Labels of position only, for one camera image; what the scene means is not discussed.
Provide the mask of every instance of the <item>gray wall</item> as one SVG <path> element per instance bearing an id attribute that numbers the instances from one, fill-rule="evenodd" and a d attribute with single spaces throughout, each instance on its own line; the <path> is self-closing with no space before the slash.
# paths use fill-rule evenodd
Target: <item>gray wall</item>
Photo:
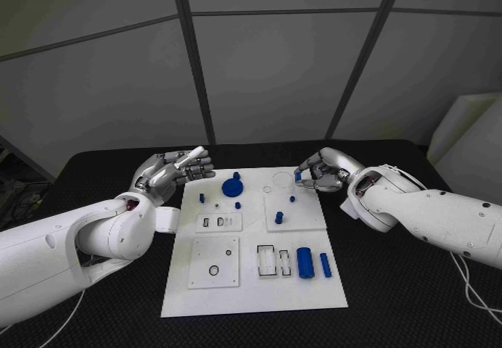
<path id="1" fill-rule="evenodd" d="M 427 144 L 456 96 L 501 90 L 501 1 L 181 4 L 5 1 L 0 136 L 49 175 L 84 151 L 208 144 L 208 123 L 217 144 Z"/>

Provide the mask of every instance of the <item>table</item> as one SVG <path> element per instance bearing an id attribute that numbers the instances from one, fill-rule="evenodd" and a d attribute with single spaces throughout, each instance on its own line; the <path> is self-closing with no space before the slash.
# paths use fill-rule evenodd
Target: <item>table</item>
<path id="1" fill-rule="evenodd" d="M 432 189 L 449 191 L 409 141 L 303 141 L 207 146 L 217 169 L 296 166 L 325 146 L 367 166 L 391 164 Z M 136 168 L 159 152 L 121 149 L 75 155 L 45 199 L 39 218 L 123 193 Z M 184 188 L 169 205 L 181 207 Z M 345 192 L 321 194 L 348 308 L 160 318 L 175 236 L 156 233 L 147 253 L 85 292 L 51 347 L 499 347 L 502 328 L 471 306 L 448 252 L 398 225 L 390 233 L 354 221 L 339 206 Z M 502 272 L 469 262 L 473 287 L 502 308 Z M 2 347 L 38 347 L 71 314 L 80 295 L 0 336 Z"/>

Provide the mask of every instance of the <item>white wall panel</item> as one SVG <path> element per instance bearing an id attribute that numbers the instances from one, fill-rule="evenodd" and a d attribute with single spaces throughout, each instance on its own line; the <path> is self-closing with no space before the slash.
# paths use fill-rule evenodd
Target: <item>white wall panel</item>
<path id="1" fill-rule="evenodd" d="M 374 17 L 194 18 L 220 143 L 325 136 Z"/>
<path id="2" fill-rule="evenodd" d="M 207 144 L 178 20 L 0 62 L 0 135 L 57 176 L 96 149 Z"/>
<path id="3" fill-rule="evenodd" d="M 501 89 L 502 18 L 391 13 L 334 138 L 429 144 L 462 94 Z"/>
<path id="4" fill-rule="evenodd" d="M 175 0 L 3 0 L 0 56 L 176 13 Z"/>
<path id="5" fill-rule="evenodd" d="M 459 11 L 502 12 L 501 0 L 397 0 L 394 7 L 407 9 L 453 9 Z"/>
<path id="6" fill-rule="evenodd" d="M 257 11 L 264 9 L 347 9 L 378 7 L 380 0 L 191 0 L 194 12 Z"/>

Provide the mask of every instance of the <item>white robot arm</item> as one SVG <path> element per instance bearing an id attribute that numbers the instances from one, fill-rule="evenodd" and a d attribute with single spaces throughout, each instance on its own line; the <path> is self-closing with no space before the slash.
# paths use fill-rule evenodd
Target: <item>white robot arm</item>
<path id="1" fill-rule="evenodd" d="M 176 230 L 179 210 L 159 206 L 176 185 L 212 178 L 212 169 L 202 146 L 156 154 L 117 198 L 0 233 L 0 328 L 42 313 L 145 254 L 155 231 Z M 83 267 L 77 247 L 109 260 Z"/>
<path id="2" fill-rule="evenodd" d="M 302 180 L 312 168 L 313 180 Z M 354 219 L 387 232 L 400 222 L 410 233 L 442 249 L 502 269 L 502 206 L 439 190 L 420 190 L 388 165 L 365 168 L 344 152 L 323 148 L 297 170 L 296 185 L 338 191 L 348 184 L 341 205 Z"/>

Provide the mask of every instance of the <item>round hole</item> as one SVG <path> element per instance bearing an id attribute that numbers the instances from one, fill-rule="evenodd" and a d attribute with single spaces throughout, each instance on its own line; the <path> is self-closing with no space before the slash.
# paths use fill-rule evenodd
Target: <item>round hole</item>
<path id="1" fill-rule="evenodd" d="M 211 274 L 212 276 L 215 276 L 215 275 L 218 274 L 218 272 L 220 272 L 218 266 L 217 266 L 217 265 L 212 265 L 212 266 L 209 267 L 209 274 Z"/>

